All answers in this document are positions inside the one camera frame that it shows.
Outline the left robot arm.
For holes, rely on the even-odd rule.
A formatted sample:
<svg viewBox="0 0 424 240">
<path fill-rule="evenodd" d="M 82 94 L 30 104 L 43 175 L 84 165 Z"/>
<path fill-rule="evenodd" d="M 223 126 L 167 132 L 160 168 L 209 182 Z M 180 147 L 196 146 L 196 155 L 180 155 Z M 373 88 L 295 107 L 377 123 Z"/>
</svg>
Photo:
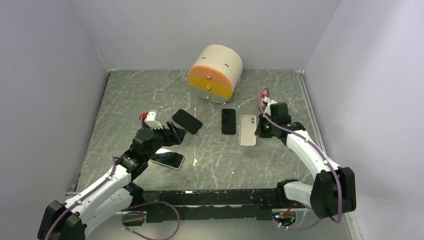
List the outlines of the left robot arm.
<svg viewBox="0 0 424 240">
<path fill-rule="evenodd" d="M 85 240 L 113 216 L 143 203 L 143 189 L 133 181 L 162 147 L 180 145 L 187 131 L 168 121 L 167 127 L 139 129 L 128 150 L 112 158 L 111 168 L 96 182 L 63 203 L 51 202 L 37 233 L 39 240 Z"/>
</svg>

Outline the bare black phone removed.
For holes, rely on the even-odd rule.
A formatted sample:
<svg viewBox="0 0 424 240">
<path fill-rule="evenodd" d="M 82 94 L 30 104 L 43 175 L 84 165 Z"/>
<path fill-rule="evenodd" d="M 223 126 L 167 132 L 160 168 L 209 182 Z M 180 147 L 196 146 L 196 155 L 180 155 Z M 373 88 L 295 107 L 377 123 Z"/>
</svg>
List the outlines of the bare black phone removed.
<svg viewBox="0 0 424 240">
<path fill-rule="evenodd" d="M 221 111 L 221 133 L 224 135 L 236 134 L 236 110 L 224 108 Z"/>
</svg>

